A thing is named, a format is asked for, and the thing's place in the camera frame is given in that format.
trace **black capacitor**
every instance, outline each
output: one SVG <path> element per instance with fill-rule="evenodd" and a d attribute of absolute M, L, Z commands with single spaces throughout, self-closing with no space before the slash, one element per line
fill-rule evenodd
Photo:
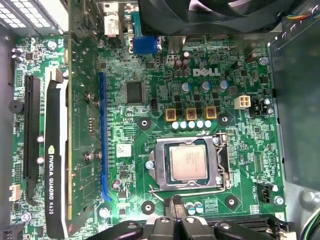
<path fill-rule="evenodd" d="M 238 60 L 238 61 L 236 61 L 234 64 L 232 64 L 230 68 L 231 68 L 233 71 L 235 71 L 235 70 L 237 70 L 237 69 L 239 69 L 239 68 L 241 68 L 241 67 L 242 67 L 242 61 Z"/>
<path fill-rule="evenodd" d="M 181 69 L 187 70 L 188 68 L 189 68 L 189 59 L 183 59 Z"/>
<path fill-rule="evenodd" d="M 173 69 L 178 71 L 180 70 L 181 66 L 182 66 L 182 61 L 180 59 L 177 59 L 174 62 Z"/>
<path fill-rule="evenodd" d="M 258 54 L 255 52 L 250 53 L 248 56 L 245 57 L 244 61 L 248 64 L 251 63 L 258 57 Z"/>
<path fill-rule="evenodd" d="M 9 110 L 13 114 L 23 114 L 25 109 L 25 104 L 19 100 L 12 100 L 9 103 Z"/>

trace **white label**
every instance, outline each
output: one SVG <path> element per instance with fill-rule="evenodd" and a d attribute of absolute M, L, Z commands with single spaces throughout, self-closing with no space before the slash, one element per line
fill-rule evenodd
<path fill-rule="evenodd" d="M 206 68 L 203 68 L 203 69 L 198 69 L 198 68 L 194 68 L 192 70 L 192 73 L 193 73 L 193 76 L 194 77 L 200 77 L 200 76 L 203 76 L 203 77 L 214 77 L 214 76 L 221 76 L 221 73 L 218 72 L 218 68 L 215 68 L 214 69 L 214 72 L 212 71 L 212 68 L 209 68 L 209 69 L 206 69 Z"/>
<path fill-rule="evenodd" d="M 117 158 L 131 157 L 131 144 L 117 144 L 116 157 Z"/>

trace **white connector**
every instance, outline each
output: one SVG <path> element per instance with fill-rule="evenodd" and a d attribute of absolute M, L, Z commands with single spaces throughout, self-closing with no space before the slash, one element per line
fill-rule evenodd
<path fill-rule="evenodd" d="M 251 107 L 250 96 L 242 95 L 234 99 L 234 109 L 244 110 Z"/>

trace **black pcie slot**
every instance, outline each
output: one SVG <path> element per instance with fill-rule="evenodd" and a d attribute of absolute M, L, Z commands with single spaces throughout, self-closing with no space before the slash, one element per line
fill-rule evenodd
<path fill-rule="evenodd" d="M 39 176 L 40 80 L 26 75 L 24 86 L 23 178 L 26 181 L 26 201 L 34 206 L 37 203 L 32 198 Z"/>

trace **sticker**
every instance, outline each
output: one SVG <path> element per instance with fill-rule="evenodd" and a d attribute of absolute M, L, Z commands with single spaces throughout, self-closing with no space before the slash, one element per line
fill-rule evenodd
<path fill-rule="evenodd" d="M 131 157 L 131 144 L 117 144 L 116 157 L 117 158 Z"/>

